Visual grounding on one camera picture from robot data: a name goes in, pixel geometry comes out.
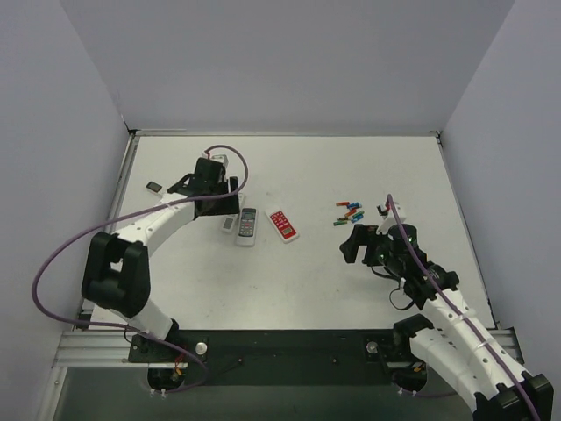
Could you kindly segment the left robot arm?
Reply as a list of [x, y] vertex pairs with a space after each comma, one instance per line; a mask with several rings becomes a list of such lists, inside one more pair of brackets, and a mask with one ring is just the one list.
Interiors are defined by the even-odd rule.
[[239, 198], [227, 196], [238, 188], [238, 178], [227, 177], [226, 168], [223, 154], [199, 158], [195, 170], [162, 196], [160, 210], [113, 233], [99, 232], [90, 241], [82, 297], [151, 334], [148, 349], [159, 360], [174, 358], [180, 340], [171, 333], [177, 323], [150, 299], [150, 257], [197, 218], [239, 212]]

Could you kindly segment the slim white remote control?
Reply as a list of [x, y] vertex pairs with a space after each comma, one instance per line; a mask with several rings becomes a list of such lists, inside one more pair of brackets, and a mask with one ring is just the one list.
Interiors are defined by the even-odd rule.
[[239, 193], [238, 194], [238, 212], [234, 213], [234, 214], [230, 214], [224, 217], [223, 219], [223, 223], [220, 227], [220, 230], [222, 232], [226, 232], [226, 233], [232, 233], [236, 223], [239, 219], [239, 215], [241, 213], [241, 210], [244, 207], [244, 203], [245, 203], [245, 194], [244, 193]]

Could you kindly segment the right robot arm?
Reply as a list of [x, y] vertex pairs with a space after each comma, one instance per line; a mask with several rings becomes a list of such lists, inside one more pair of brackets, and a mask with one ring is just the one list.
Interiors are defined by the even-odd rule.
[[475, 420], [550, 420], [554, 388], [512, 357], [479, 321], [458, 275], [428, 259], [413, 225], [357, 224], [340, 247], [348, 264], [365, 248], [363, 264], [384, 268], [419, 310], [394, 324], [400, 347], [434, 370]]

